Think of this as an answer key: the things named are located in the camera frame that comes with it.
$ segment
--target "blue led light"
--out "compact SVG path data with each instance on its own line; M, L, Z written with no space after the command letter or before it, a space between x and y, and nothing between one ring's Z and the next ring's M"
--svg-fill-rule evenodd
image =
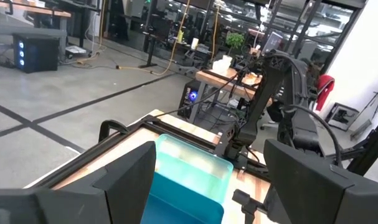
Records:
M190 99L190 101L194 101L194 100L196 100L196 98L197 98L197 91L191 91L189 93L189 99Z

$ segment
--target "red object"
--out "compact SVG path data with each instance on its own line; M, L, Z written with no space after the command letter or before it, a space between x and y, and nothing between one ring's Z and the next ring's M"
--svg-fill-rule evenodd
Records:
M319 82L318 82L319 96L317 100L318 105L316 106L317 111L321 111L321 109L323 108L323 105L327 100L327 96L334 89L334 82L335 82L335 79L329 75L324 74L319 77Z

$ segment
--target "computer monitor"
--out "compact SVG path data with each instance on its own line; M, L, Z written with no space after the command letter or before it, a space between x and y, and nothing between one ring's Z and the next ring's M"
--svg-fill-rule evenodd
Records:
M271 50L278 50L281 42L283 41L283 36L276 33L272 32L269 35L268 41L266 42L265 46L262 49L261 54L265 55L269 53Z

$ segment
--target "floor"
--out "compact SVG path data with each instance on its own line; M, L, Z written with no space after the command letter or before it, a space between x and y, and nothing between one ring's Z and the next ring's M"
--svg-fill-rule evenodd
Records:
M20 22L0 15L2 23ZM11 41L0 36L1 44ZM154 109L178 107L190 77L178 74L175 65L162 75L112 69L136 68L147 55L106 40L104 44L108 48L88 61L90 69L63 65L57 72L25 74L0 67L0 188L24 187L78 156L97 143L100 123L106 119L130 124ZM4 55L12 57L12 52ZM159 65L151 68L156 73L168 66L165 60L153 61ZM260 125L267 121L265 116ZM352 145L347 133L335 132L344 147ZM262 149L265 139L275 136L275 129L260 131L254 148ZM333 153L329 136L321 131L320 139ZM378 161L367 176L378 181Z

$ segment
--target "desk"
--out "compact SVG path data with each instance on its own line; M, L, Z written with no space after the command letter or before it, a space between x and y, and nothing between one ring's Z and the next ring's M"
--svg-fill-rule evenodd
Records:
M163 113L162 111L154 110L150 112L150 115L156 116L162 113ZM161 119L165 123L171 124L184 131L195 134L196 136L199 136L206 141L212 142L214 144L217 144L219 142L220 136L214 133L208 132L205 129L194 126L193 124L189 124L171 115L164 115L164 116L159 117L159 119ZM157 137L158 137L158 134L148 129L144 129L144 128L139 129L137 132L132 134L130 137L126 138L124 141L120 142L114 148L103 153L102 155L97 157L95 160L93 160L91 163L81 168L78 172L74 173L73 175L66 178L64 181L62 181L58 185L56 185L54 189L59 189L79 178L82 178L94 172L95 170L105 166L106 164L130 152L132 149L135 149L136 147L142 145L146 141L154 141ZM256 152L256 154L260 158L260 160L263 161L263 155L259 152ZM34 185L36 182L40 181L40 179L31 183L27 187ZM243 190L244 192L250 194L252 198L255 198L256 200L262 202L266 197L267 191L269 189L269 185L270 184L268 182L258 179L250 174L240 173L237 170L234 170L233 175L230 178L229 187L227 189L227 195L225 198L225 203L223 204L225 214L224 214L222 223L223 224L244 223L244 214L241 212L241 206L238 203L231 200L235 189ZM256 219L254 223L256 224L272 223L267 218L266 215L260 212L257 212L255 215L256 215Z
M225 76L227 78L232 78L236 73L237 72L233 68L229 68L227 70L227 73L226 73ZM218 78L214 75L207 74L203 71L199 71L199 72L196 73L196 80L200 81L201 84L200 84L199 91L197 93L197 98L196 98L195 103L197 103L198 101L201 100L201 98L204 94L204 90L206 89L207 85L210 85L210 86L213 86L213 87L216 87L216 88L220 88L220 87L224 86L227 82L224 79ZM248 76L243 78L243 82L248 84L248 85L260 83L261 80L262 80L261 77L258 77L255 80L249 78ZM234 86L233 83L229 83L228 85L223 87L223 90L231 91L233 86ZM233 94L236 95L236 96L239 96L241 98L244 98L246 100L251 100L253 98L254 94L255 94L255 91L248 89L248 88L244 88L242 86L237 86L234 89ZM217 99L218 95L219 95L219 93L217 93L214 96L214 101L215 101L215 99ZM272 103L273 103L272 99L269 99L267 106L270 106ZM190 123L194 122L194 118L196 117L196 115L199 111L199 107L200 107L199 104L196 104L196 105L193 106L193 109L191 111L190 118L189 118Z
M14 0L13 9L20 9L29 12L36 12L40 14L55 15L60 16L60 29L41 29L33 27L19 27L19 26L0 26L0 35L13 35L15 33L19 34L39 34L39 35L49 35L52 37L60 38L60 56L64 58L65 46L67 41L67 18L71 17L71 14L64 11L53 11L45 7L33 6L32 3L25 1ZM0 7L9 9L9 3L0 2Z

